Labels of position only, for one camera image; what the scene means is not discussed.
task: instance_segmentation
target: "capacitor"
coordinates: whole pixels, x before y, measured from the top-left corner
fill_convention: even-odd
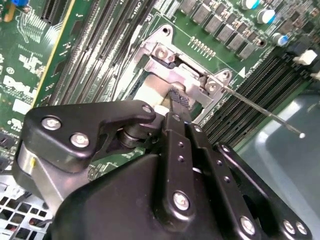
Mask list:
[[[285,46],[289,42],[289,37],[287,35],[282,35],[281,33],[275,33],[272,36],[272,41],[279,47]]]
[[[245,10],[256,9],[259,5],[259,0],[242,0],[241,5]]]
[[[273,9],[262,9],[258,12],[256,18],[259,24],[271,24],[276,18],[276,11]]]

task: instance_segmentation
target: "hex bolt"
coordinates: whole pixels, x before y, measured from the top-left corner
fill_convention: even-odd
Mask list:
[[[255,226],[253,225],[253,223],[250,221],[249,218],[247,218],[246,216],[242,216],[240,218],[240,222],[247,234],[254,235],[256,233]]]
[[[150,109],[149,106],[144,105],[144,106],[142,106],[142,109],[143,109],[143,111],[147,112],[148,114],[152,113],[152,110]]]
[[[188,210],[190,206],[187,196],[178,191],[173,194],[173,202],[175,206],[181,211]]]
[[[223,149],[223,151],[230,153],[229,148],[227,148],[225,145],[222,145],[222,149]]]
[[[61,128],[61,122],[58,119],[53,117],[46,117],[45,119],[42,120],[41,124],[45,129],[48,129],[51,131]]]
[[[305,226],[302,225],[301,222],[296,222],[296,227],[298,228],[299,232],[302,233],[303,235],[307,235],[308,234],[308,231],[307,229],[305,228]]]
[[[285,227],[285,230],[287,230],[288,233],[292,235],[296,234],[294,227],[291,225],[291,223],[288,220],[284,220],[283,225]]]
[[[89,145],[89,138],[83,133],[76,133],[70,138],[71,143],[78,148],[85,148]]]
[[[194,128],[195,128],[195,130],[196,130],[198,133],[201,133],[201,132],[202,132],[202,130],[201,130],[201,128],[200,128],[199,126],[194,126]]]

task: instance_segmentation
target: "motherboard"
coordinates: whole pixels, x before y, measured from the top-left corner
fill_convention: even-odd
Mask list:
[[[316,0],[0,0],[0,159],[33,107],[155,107],[173,89],[211,143],[239,147],[270,118],[232,91],[279,113],[320,79],[319,26]]]

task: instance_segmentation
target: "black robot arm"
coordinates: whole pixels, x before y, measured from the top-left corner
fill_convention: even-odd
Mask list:
[[[90,162],[147,154],[88,181]],[[312,239],[306,224],[227,145],[212,148],[188,110],[142,101],[35,108],[13,166],[55,215],[52,240]]]

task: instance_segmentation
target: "metal rod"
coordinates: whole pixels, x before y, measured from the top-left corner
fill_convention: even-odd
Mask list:
[[[262,108],[261,106],[255,104],[253,101],[250,101],[248,98],[242,96],[240,93],[236,92],[235,90],[232,90],[231,88],[229,88],[228,86],[224,85],[223,82],[221,82],[219,79],[217,79],[216,77],[212,77],[213,80],[219,84],[224,90],[226,90],[228,93],[232,94],[233,96],[235,96],[236,98],[240,99],[241,101],[245,102],[246,104],[248,104],[249,106],[253,107],[254,109],[256,109],[257,111],[259,111],[260,113],[266,115],[267,117],[272,118],[273,120],[275,120],[277,123],[281,124],[282,126],[284,126],[286,129],[288,129],[289,131],[298,134],[299,138],[304,139],[306,137],[306,134],[299,131],[298,129],[296,129],[295,127],[291,126],[290,124],[288,124],[285,120],[283,120],[282,118],[278,117],[277,115],[273,114],[272,112]]]

